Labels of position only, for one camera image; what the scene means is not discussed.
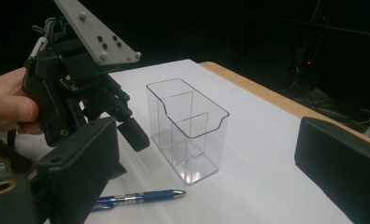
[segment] human hand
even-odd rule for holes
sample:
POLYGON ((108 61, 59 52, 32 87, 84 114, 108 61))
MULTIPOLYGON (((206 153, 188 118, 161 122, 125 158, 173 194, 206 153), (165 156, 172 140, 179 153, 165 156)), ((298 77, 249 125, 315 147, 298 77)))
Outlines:
POLYGON ((21 89, 24 75, 25 68, 20 68, 0 76, 0 132, 17 129, 17 122, 26 122, 18 133, 42 133, 36 121, 37 104, 21 89))

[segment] transparent organizer box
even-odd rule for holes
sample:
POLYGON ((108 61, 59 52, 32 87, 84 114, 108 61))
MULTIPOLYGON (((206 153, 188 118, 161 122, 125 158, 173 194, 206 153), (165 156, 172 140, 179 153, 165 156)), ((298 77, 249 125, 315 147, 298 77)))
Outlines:
POLYGON ((179 78, 147 89, 150 138, 182 182, 217 173, 229 113, 179 78))

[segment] pen clip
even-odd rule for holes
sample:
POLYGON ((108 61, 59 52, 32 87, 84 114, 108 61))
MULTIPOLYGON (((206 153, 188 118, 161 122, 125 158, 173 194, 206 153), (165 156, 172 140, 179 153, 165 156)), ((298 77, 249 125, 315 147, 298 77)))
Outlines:
POLYGON ((92 208, 92 212, 104 211, 112 209, 115 204, 112 202, 111 197, 100 197, 92 208))

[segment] white table surface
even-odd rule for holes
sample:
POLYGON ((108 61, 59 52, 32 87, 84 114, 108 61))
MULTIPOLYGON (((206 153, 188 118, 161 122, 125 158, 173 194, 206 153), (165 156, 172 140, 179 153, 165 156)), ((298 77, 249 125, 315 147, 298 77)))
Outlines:
MULTIPOLYGON (((190 60, 111 75, 130 95, 129 107, 147 134, 146 85, 175 77, 229 111, 230 118, 220 170, 192 186, 181 183, 152 142, 134 152, 119 134, 121 163, 128 173, 110 180, 102 196, 159 189, 185 189, 187 194, 91 213, 85 223, 351 223, 295 166, 296 116, 190 60)), ((50 151, 42 135, 20 135, 16 147, 34 160, 50 151)))

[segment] blue pen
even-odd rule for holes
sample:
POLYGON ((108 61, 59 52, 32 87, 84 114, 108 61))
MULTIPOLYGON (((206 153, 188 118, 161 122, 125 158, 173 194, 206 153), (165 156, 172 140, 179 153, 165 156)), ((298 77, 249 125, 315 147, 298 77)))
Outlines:
POLYGON ((112 209, 114 206, 132 203, 151 203, 162 200, 170 200, 184 196, 185 190, 166 189, 158 191, 148 191, 142 193, 126 194, 122 196, 100 197, 95 203, 92 212, 112 209))

